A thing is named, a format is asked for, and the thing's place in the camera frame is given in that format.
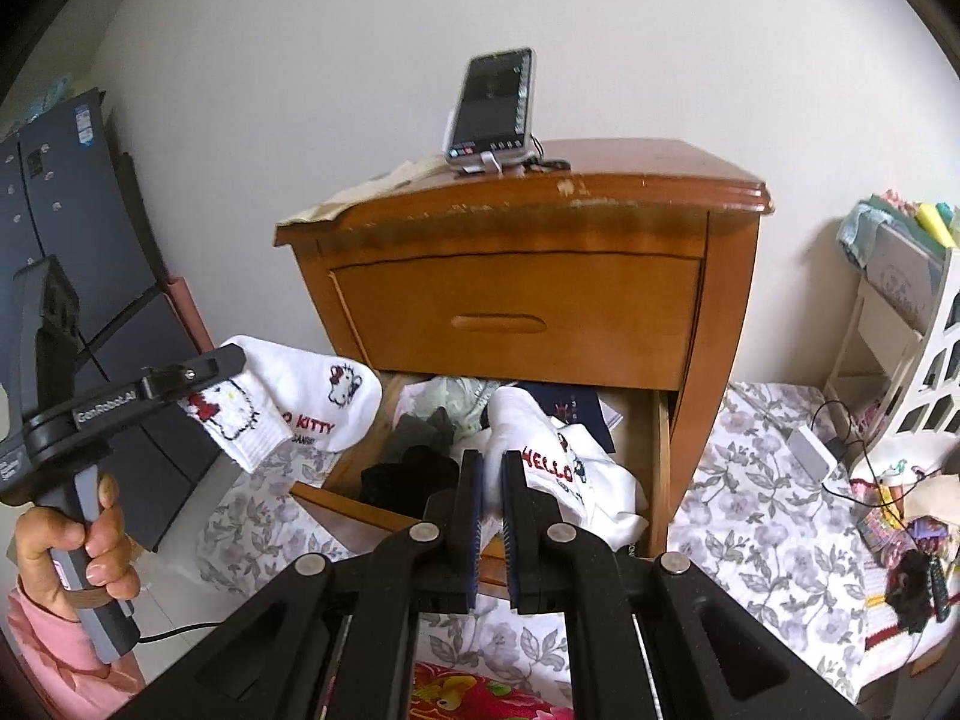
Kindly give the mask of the left hand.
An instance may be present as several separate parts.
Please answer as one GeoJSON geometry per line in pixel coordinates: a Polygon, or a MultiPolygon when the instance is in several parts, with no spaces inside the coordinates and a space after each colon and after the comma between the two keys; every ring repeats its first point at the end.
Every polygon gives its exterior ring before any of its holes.
{"type": "Polygon", "coordinates": [[[89,556],[86,578],[110,598],[132,601],[140,579],[133,569],[132,541],[125,534],[119,505],[119,484],[110,475],[99,479],[101,513],[93,525],[82,525],[47,507],[32,507],[16,522],[14,544],[21,592],[55,617],[76,622],[78,616],[53,567],[50,551],[82,550],[89,556]]]}

